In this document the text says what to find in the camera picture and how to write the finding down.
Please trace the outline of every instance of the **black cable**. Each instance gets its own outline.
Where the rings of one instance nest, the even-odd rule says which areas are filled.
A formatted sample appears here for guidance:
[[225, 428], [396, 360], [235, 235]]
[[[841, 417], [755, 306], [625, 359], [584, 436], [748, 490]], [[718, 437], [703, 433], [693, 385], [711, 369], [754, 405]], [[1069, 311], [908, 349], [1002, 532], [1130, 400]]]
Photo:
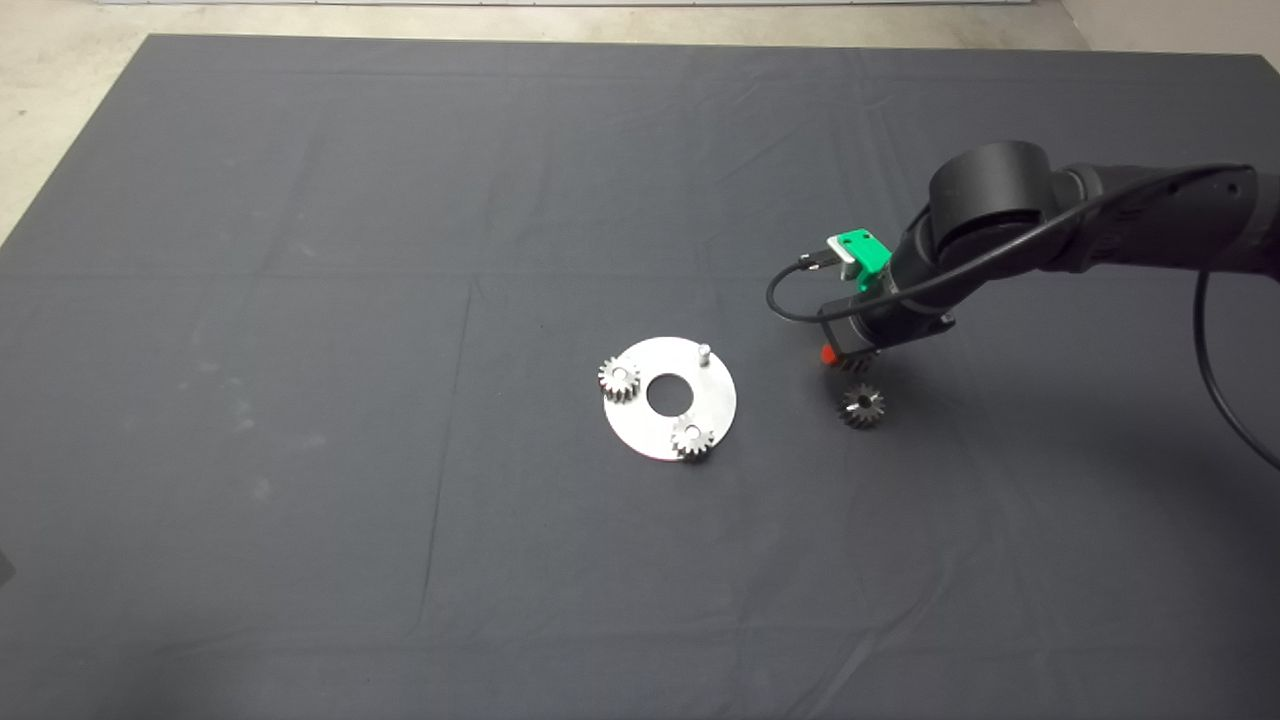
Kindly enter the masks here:
[[1210, 400], [1213, 401], [1213, 406], [1217, 411], [1222, 414], [1222, 419], [1226, 420], [1228, 425], [1235, 430], [1235, 434], [1240, 436], [1244, 445], [1248, 445], [1253, 452], [1258, 454], [1258, 457], [1266, 460], [1268, 465], [1280, 470], [1280, 457], [1275, 452], [1271, 452], [1266, 446], [1262, 445], [1258, 438], [1253, 437], [1253, 433], [1244, 427], [1244, 423], [1235, 416], [1231, 406], [1226, 404], [1226, 397], [1222, 396], [1221, 388], [1217, 387], [1217, 378], [1213, 377], [1213, 368], [1208, 360], [1208, 343], [1204, 341], [1204, 296], [1208, 293], [1208, 270], [1201, 270], [1196, 277], [1196, 301], [1192, 305], [1192, 329], [1196, 336], [1196, 361], [1199, 364], [1201, 379], [1204, 380], [1204, 389], [1208, 391]]
[[1075, 220], [1076, 218], [1080, 218], [1088, 213], [1092, 213], [1093, 210], [1098, 210], [1114, 202], [1126, 200], [1139, 192], [1171, 182], [1185, 182], [1199, 178], [1202, 176], [1210, 176], [1210, 174], [1217, 174], [1229, 170], [1240, 170], [1248, 168], [1249, 165], [1233, 165], [1233, 164], [1196, 165], [1190, 168], [1179, 168], [1139, 179], [1124, 187], [1116, 188], [1112, 192], [1107, 192], [1105, 195], [1100, 195], [1097, 197], [1085, 200], [1084, 202], [1080, 202], [1079, 205], [1066, 210], [1065, 213], [1061, 213], [1053, 219], [1041, 223], [1039, 225], [1036, 225], [1034, 228], [1024, 232], [1023, 234], [1015, 237], [1014, 240], [1010, 240], [1009, 242], [1001, 245], [1000, 247], [988, 250], [987, 252], [983, 252], [982, 255], [974, 258], [973, 260], [969, 260], [963, 265], [952, 268], [951, 270], [947, 270], [936, 278], [924, 281], [923, 283], [919, 284], [914, 284], [909, 288], [900, 290], [893, 295], [886, 295], [882, 297], [877, 297], [874, 300], [859, 302], [856, 305], [852, 305], [851, 307], [845, 307], [844, 310], [838, 313], [832, 313], [829, 315], [801, 315], [799, 313], [791, 313], [790, 310], [786, 310], [781, 305], [778, 305], [777, 300], [773, 297], [778, 284], [783, 279], [786, 279], [787, 275], [805, 268], [817, 269], [818, 265], [808, 261], [809, 256], [805, 255], [801, 256], [800, 260], [796, 260], [794, 264], [785, 268], [778, 274], [773, 275], [773, 279], [769, 281], [768, 288], [764, 291], [764, 301], [769, 305], [769, 310], [773, 310], [773, 313], [777, 316], [795, 323], [827, 323], [831, 320], [838, 320], [841, 318], [851, 318], [854, 315], [860, 315], [874, 307], [882, 307], [884, 305], [892, 305], [895, 302], [910, 300], [925, 292], [938, 290], [940, 287], [945, 287], [948, 283], [954, 283], [959, 279], [972, 275], [978, 270], [982, 270], [983, 268], [1000, 261], [1006, 255], [1016, 252], [1023, 246], [1036, 242], [1044, 234], [1053, 232], [1057, 228], [1065, 225], [1066, 223]]

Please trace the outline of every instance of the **gear hole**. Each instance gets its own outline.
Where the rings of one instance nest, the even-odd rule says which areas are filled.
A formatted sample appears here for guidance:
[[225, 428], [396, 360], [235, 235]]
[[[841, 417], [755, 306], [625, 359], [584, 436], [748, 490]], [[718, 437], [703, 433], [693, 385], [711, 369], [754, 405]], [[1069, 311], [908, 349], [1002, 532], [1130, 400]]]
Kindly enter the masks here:
[[680, 375], [658, 375], [649, 383], [645, 397], [654, 413], [676, 418], [694, 404], [694, 388]]

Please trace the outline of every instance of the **metal gear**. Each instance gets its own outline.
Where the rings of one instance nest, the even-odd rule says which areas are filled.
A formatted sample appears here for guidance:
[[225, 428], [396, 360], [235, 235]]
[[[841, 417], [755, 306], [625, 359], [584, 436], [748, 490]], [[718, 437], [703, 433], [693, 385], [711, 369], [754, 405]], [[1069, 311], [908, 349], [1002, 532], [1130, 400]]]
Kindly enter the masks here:
[[640, 369], [626, 357], [609, 357], [595, 373], [600, 392], [613, 402], [626, 402], [640, 389]]
[[854, 386], [845, 392], [840, 419], [859, 430], [874, 428], [884, 419], [884, 393], [867, 383]]
[[698, 416], [685, 413], [676, 418], [676, 424], [671, 428], [671, 447], [680, 455], [681, 460], [686, 462], [701, 460], [707, 457], [714, 443], [714, 430]]

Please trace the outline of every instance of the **gear on plate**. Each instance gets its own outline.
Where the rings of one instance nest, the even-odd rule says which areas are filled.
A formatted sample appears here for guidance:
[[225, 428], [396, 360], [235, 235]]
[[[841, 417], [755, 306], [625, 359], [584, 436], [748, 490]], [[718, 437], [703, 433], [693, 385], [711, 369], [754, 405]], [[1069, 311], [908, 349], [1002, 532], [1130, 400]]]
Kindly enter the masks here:
[[701, 460], [716, 442], [716, 433], [696, 416], [686, 413], [676, 418], [671, 429], [671, 447], [681, 460]]
[[859, 430], [874, 428], [884, 419], [884, 393], [867, 383], [854, 386], [845, 392], [840, 419]]
[[595, 374], [600, 392], [613, 402], [626, 402], [640, 389], [640, 369], [625, 357], [609, 357]]

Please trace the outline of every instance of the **metal plate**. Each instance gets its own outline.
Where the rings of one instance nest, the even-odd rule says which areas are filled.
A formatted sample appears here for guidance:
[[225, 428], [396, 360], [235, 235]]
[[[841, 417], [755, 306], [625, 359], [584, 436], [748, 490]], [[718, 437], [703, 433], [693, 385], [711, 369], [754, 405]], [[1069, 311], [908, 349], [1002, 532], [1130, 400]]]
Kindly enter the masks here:
[[637, 342], [620, 355], [640, 368], [640, 389], [627, 402], [603, 398], [604, 416], [622, 442], [654, 460], [680, 460], [671, 446], [676, 418], [662, 415], [649, 405], [649, 383], [662, 375], [676, 375], [689, 383], [694, 401], [686, 413], [710, 425], [712, 447], [728, 433], [737, 410], [737, 391], [728, 368], [710, 352], [707, 365], [699, 364], [699, 343], [682, 337], [653, 337]]

